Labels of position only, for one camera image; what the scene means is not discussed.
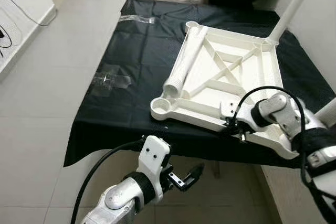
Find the table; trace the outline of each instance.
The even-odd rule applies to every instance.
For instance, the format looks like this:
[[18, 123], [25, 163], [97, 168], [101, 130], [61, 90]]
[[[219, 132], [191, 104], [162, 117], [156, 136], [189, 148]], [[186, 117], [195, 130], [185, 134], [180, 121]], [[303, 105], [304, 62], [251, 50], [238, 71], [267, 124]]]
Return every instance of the table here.
[[[175, 120], [159, 122], [150, 116], [150, 101], [162, 93], [184, 40], [186, 21], [266, 37], [279, 19], [275, 12], [127, 0], [121, 15], [123, 21], [118, 22], [97, 70], [110, 73], [113, 88], [100, 90], [96, 82], [90, 85], [72, 125], [64, 166], [142, 135], [164, 138], [174, 155], [300, 166], [299, 158], [285, 160], [264, 146], [240, 144], [232, 136]], [[310, 110], [317, 112], [335, 97], [290, 32], [283, 34], [277, 55], [284, 87], [304, 99]]]

